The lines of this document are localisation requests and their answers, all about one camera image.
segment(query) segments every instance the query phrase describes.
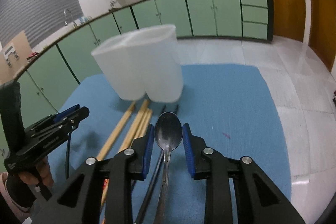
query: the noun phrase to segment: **blue gripper pad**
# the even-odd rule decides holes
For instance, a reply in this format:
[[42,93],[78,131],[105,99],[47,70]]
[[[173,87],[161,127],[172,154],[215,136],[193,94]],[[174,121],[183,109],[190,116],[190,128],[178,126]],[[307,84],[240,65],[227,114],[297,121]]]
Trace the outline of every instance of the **blue gripper pad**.
[[195,159],[194,159],[194,152],[191,146],[190,138],[192,137],[189,125],[185,123],[182,126],[183,129],[183,146],[184,146],[184,153],[185,159],[187,162],[188,172],[193,179],[195,177]]
[[142,176],[145,179],[147,177],[147,174],[149,172],[149,166],[151,163],[151,157],[152,157],[152,150],[153,150],[153,144],[154,144],[154,126],[150,123],[147,128],[148,140],[146,143],[145,153],[143,155],[143,162],[142,162]]
[[72,112],[74,112],[75,110],[80,109],[80,108],[81,108],[81,106],[79,104],[77,104],[77,105],[74,105],[74,106],[68,108],[67,110],[57,114],[56,117],[53,120],[54,123],[57,123],[57,122],[61,121],[63,118],[67,117],[69,114],[71,114]]

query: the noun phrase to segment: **metal screw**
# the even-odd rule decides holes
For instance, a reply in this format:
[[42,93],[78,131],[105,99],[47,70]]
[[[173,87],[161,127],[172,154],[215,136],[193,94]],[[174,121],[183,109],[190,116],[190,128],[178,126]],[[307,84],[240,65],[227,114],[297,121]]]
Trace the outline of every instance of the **metal screw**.
[[132,155],[134,153],[134,150],[132,148],[127,148],[125,151],[124,151],[124,154],[129,156],[129,155]]
[[241,159],[241,161],[245,164],[250,164],[252,162],[252,159],[250,157],[245,156]]
[[203,152],[207,155],[211,155],[213,153],[213,149],[210,147],[204,148]]
[[87,165],[93,165],[95,162],[96,162],[96,159],[92,158],[92,157],[91,158],[87,158],[86,161],[85,161],[85,163]]

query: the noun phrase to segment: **white tiled floor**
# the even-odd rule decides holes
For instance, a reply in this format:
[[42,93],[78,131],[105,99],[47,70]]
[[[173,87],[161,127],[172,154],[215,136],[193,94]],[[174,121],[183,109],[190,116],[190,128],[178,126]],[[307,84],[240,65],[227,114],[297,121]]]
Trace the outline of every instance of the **white tiled floor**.
[[221,39],[180,40],[183,65],[236,63],[259,68],[283,126],[292,204],[315,223],[336,192],[336,82],[307,45],[274,36],[272,44]]

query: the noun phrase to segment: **gray blinds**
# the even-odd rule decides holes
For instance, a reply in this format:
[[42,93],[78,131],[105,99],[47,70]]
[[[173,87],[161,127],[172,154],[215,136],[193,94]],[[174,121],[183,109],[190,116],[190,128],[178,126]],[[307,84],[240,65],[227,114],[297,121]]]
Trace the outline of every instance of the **gray blinds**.
[[63,10],[83,15],[78,0],[0,0],[0,41],[6,45],[22,30],[31,48],[64,26]]

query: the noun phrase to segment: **silver spoon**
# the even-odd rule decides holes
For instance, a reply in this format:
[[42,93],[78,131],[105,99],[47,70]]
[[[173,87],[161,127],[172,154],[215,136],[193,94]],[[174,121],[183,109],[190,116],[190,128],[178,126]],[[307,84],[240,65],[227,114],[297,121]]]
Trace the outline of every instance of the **silver spoon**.
[[154,224],[161,224],[165,215],[170,154],[179,146],[182,140],[182,125],[178,117],[172,112],[161,114],[155,124],[154,136],[158,146],[160,146],[164,152],[161,192],[154,219]]

